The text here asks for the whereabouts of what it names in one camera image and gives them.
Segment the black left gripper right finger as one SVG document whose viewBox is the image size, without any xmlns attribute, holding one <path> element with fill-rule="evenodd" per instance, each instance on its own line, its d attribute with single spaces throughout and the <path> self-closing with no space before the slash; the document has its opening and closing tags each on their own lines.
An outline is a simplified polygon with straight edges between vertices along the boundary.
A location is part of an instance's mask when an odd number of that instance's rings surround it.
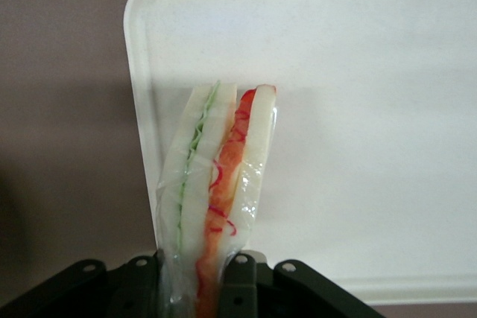
<svg viewBox="0 0 477 318">
<path fill-rule="evenodd" d="M 381 317 L 307 264 L 268 266 L 260 252 L 239 252 L 227 264 L 219 317 Z"/>
</svg>

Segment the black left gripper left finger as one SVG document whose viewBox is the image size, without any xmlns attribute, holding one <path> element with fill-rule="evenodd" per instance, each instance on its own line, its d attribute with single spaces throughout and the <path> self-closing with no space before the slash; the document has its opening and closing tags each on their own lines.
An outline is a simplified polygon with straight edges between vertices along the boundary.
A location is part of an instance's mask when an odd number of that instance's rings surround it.
<svg viewBox="0 0 477 318">
<path fill-rule="evenodd" d="M 164 317 L 163 254 L 138 255 L 113 270 L 85 259 L 1 307 L 2 317 Z"/>
</svg>

